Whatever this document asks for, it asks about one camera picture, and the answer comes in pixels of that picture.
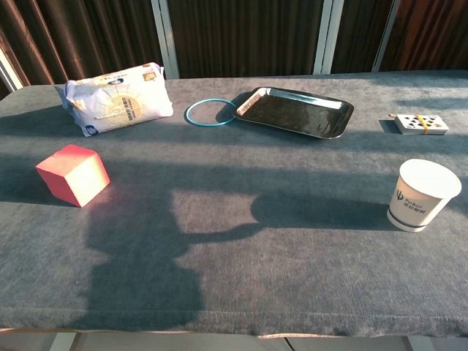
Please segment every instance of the red cube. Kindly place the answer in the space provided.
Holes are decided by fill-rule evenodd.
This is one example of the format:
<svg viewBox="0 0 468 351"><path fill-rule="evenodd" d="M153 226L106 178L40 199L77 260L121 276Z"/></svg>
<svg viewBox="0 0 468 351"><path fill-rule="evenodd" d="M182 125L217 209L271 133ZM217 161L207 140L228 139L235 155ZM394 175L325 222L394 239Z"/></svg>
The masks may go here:
<svg viewBox="0 0 468 351"><path fill-rule="evenodd" d="M53 196L83 207L109 183L96 151L67 145L36 166Z"/></svg>

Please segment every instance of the white plastic bag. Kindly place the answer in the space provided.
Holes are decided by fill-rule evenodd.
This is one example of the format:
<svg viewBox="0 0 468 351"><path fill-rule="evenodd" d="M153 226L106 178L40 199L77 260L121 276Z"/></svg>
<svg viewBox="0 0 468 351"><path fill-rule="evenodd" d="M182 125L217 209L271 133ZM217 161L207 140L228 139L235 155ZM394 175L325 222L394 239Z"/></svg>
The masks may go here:
<svg viewBox="0 0 468 351"><path fill-rule="evenodd" d="M173 114L163 68L151 62L95 78L69 80L62 106L85 137Z"/></svg>

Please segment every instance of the white paper cup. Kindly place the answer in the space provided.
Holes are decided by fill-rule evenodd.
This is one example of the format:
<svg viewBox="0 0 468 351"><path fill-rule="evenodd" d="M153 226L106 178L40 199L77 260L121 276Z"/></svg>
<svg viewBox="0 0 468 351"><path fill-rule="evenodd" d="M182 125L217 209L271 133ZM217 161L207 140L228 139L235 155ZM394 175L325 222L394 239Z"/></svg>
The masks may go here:
<svg viewBox="0 0 468 351"><path fill-rule="evenodd" d="M425 159L409 159L400 167L387 217L397 228L420 232L460 191L461 182L451 170Z"/></svg>

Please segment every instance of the silver tray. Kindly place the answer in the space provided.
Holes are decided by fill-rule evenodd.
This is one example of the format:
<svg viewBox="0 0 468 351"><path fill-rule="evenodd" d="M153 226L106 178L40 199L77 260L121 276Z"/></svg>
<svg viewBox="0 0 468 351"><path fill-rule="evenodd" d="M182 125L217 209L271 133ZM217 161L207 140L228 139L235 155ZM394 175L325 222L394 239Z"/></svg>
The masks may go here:
<svg viewBox="0 0 468 351"><path fill-rule="evenodd" d="M244 121L313 137L341 137L354 110L349 102L303 91L260 87L236 110Z"/></svg>

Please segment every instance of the blue rubber ring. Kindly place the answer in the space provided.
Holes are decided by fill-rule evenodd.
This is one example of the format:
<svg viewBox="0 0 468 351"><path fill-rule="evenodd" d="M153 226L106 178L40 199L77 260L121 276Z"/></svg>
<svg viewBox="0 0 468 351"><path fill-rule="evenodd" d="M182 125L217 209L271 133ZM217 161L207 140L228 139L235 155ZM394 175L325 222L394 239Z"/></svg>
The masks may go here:
<svg viewBox="0 0 468 351"><path fill-rule="evenodd" d="M228 119L227 121L219 122L219 123L201 123L201 122L196 122L193 119L190 118L190 113L192 112L192 109L195 106L198 106L200 104L204 104L205 102L212 102L212 101L217 101L217 102L224 102L225 104L231 105L233 107L236 107L235 104L226 99L220 99L220 98L213 98L213 99L204 99L200 100L199 102L194 103L192 106L187 108L187 111L185 112L185 118L190 124L193 124L194 126L199 126L199 127L219 127L219 126L224 126L225 124L228 124L231 121L235 120L235 116L233 116L231 119Z"/></svg>

